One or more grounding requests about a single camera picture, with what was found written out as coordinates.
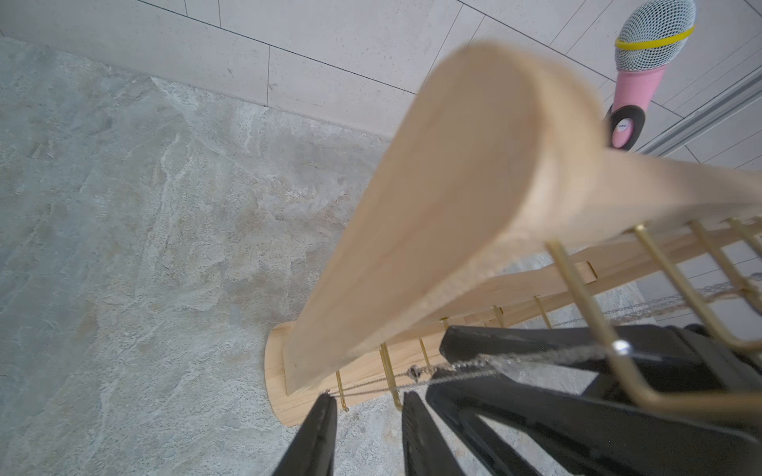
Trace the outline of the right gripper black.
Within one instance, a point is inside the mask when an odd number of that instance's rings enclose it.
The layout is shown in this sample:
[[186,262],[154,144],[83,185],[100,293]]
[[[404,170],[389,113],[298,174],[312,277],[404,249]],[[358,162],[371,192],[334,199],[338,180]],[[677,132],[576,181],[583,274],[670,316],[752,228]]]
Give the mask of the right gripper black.
[[[761,368],[704,328],[619,326],[633,360],[662,394],[759,393]],[[513,329],[452,326],[440,355],[450,363],[482,354],[561,351],[592,345],[584,327]],[[430,386],[429,406],[493,475],[535,475],[486,423],[510,426],[577,475],[758,475],[761,442],[747,432],[666,418],[626,406],[516,383],[504,376]]]

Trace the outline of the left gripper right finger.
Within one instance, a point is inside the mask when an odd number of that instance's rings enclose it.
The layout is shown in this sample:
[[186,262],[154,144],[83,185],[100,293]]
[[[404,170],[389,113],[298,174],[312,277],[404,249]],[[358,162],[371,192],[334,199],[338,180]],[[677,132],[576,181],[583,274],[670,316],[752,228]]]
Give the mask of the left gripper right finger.
[[406,475],[464,475],[437,425],[424,407],[404,408],[402,428]]

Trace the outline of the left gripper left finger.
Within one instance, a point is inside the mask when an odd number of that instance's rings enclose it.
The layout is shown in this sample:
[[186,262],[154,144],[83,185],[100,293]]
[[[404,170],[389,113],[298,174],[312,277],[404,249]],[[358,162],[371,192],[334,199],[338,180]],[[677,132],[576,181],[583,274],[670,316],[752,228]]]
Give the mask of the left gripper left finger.
[[337,441],[337,402],[320,394],[273,476],[331,476]]

